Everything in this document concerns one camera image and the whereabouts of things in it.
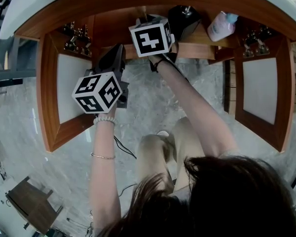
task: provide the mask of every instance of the pink bottle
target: pink bottle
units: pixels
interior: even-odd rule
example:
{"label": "pink bottle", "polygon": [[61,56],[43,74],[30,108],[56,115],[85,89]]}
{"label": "pink bottle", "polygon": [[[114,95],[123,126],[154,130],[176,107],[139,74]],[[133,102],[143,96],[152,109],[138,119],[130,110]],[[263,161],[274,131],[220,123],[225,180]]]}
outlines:
{"label": "pink bottle", "polygon": [[207,29],[209,38],[212,41],[219,41],[233,34],[237,19],[236,14],[220,12]]}

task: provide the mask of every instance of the marble floor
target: marble floor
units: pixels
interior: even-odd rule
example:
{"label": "marble floor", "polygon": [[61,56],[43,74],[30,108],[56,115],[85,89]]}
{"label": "marble floor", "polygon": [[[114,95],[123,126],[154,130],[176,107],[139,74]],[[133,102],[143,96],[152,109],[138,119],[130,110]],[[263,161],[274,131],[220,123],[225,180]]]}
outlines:
{"label": "marble floor", "polygon": [[[208,65],[205,60],[179,59],[179,68],[192,85],[228,124],[241,153],[269,162],[288,182],[296,175],[296,114],[285,153],[279,154],[265,141],[224,112],[222,106],[222,64]],[[129,61],[123,80],[130,83],[127,110],[117,110],[120,125],[115,135],[135,152],[140,138],[162,129],[171,129],[185,116],[178,101],[160,76],[152,73],[146,59]],[[88,182],[94,127],[78,135],[52,154],[44,149],[37,113],[36,78],[23,85],[8,87],[0,96],[0,159],[10,178],[20,182],[27,175],[37,186],[52,189],[50,202],[64,206],[55,226],[72,236],[84,236],[84,227],[70,223],[71,218],[90,225]],[[136,182],[135,159],[116,148],[116,176],[119,192]],[[174,166],[171,174],[175,178]],[[120,197],[122,211],[128,209],[132,188]]]}

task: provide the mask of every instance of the white cube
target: white cube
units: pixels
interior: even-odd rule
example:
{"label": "white cube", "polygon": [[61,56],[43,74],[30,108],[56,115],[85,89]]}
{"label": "white cube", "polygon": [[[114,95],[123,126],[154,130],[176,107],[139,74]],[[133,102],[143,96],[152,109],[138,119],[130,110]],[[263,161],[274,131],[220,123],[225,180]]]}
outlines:
{"label": "white cube", "polygon": [[114,72],[79,78],[73,99],[87,114],[108,113],[116,103],[122,90]]}
{"label": "white cube", "polygon": [[167,18],[129,27],[138,57],[168,53],[174,43]]}

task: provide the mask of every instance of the black object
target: black object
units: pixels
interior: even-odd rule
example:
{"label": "black object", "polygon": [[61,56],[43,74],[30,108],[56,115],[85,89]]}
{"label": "black object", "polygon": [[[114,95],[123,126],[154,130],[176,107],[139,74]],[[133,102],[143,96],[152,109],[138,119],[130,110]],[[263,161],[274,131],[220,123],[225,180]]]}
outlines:
{"label": "black object", "polygon": [[23,79],[9,79],[9,80],[1,80],[0,81],[0,88],[7,87],[12,85],[19,85],[23,84]]}
{"label": "black object", "polygon": [[169,10],[168,19],[171,33],[181,41],[195,31],[201,16],[191,6],[177,5]]}
{"label": "black object", "polygon": [[114,75],[122,90],[122,95],[118,98],[117,107],[126,108],[128,98],[128,84],[122,81],[122,74],[125,69],[126,51],[122,44],[116,44],[106,52],[92,69],[94,74],[114,72]]}

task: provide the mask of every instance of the wooden frame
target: wooden frame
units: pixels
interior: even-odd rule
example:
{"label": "wooden frame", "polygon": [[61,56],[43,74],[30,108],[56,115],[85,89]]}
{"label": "wooden frame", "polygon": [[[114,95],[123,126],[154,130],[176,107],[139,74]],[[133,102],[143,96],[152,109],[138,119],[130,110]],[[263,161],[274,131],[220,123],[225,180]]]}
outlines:
{"label": "wooden frame", "polygon": [[90,58],[64,50],[68,37],[53,31],[40,39],[37,65],[37,106],[46,150],[52,152],[93,125],[94,115],[82,114],[60,124],[57,101],[57,61],[59,54]]}
{"label": "wooden frame", "polygon": [[[235,119],[259,135],[279,152],[285,150],[291,130],[295,96],[294,60],[291,43],[284,36],[273,37],[265,41],[270,54],[243,58],[244,48],[235,50],[235,68],[237,83],[237,103]],[[258,44],[251,46],[255,50]],[[276,58],[277,63],[277,107],[274,125],[243,110],[244,79],[243,62],[260,59]]]}
{"label": "wooden frame", "polygon": [[39,39],[71,21],[101,12],[143,5],[184,4],[201,11],[228,11],[260,22],[296,40],[296,21],[267,0],[56,0],[27,20],[16,34]]}

